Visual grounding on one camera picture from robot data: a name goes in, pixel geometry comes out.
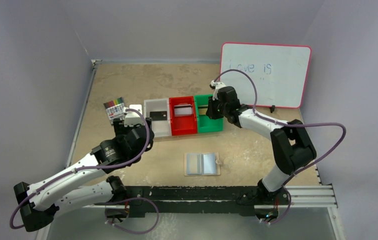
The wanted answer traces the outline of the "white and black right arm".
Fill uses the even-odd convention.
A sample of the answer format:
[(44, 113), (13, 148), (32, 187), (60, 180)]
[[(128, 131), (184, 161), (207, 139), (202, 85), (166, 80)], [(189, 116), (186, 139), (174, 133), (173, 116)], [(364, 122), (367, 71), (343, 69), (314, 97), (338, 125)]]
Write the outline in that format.
[(208, 98), (206, 115), (212, 120), (226, 118), (238, 128), (251, 130), (272, 145), (275, 164), (258, 182), (258, 191), (271, 195), (279, 191), (295, 171), (305, 167), (317, 156), (315, 147), (298, 119), (280, 121), (263, 115), (251, 106), (241, 104), (236, 90), (231, 86), (213, 86)]

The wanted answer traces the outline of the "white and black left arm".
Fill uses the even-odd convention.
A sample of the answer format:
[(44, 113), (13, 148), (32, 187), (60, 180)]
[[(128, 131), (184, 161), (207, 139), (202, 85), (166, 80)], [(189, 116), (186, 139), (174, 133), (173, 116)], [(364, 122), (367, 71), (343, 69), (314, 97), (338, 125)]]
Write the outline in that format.
[(154, 132), (149, 117), (133, 125), (116, 119), (113, 125), (115, 137), (102, 141), (75, 164), (39, 182), (22, 181), (13, 187), (18, 206), (9, 220), (11, 229), (34, 232), (76, 208), (122, 199), (124, 186), (118, 177), (84, 184), (139, 162), (153, 147)]

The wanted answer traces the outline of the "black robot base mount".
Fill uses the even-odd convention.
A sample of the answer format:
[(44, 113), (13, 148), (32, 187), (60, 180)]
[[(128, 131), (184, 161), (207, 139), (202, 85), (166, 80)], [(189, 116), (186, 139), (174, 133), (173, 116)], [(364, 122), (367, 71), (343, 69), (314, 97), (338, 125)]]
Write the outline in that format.
[(155, 212), (276, 218), (289, 194), (280, 189), (263, 195), (257, 186), (127, 186), (106, 203), (127, 207), (131, 218)]

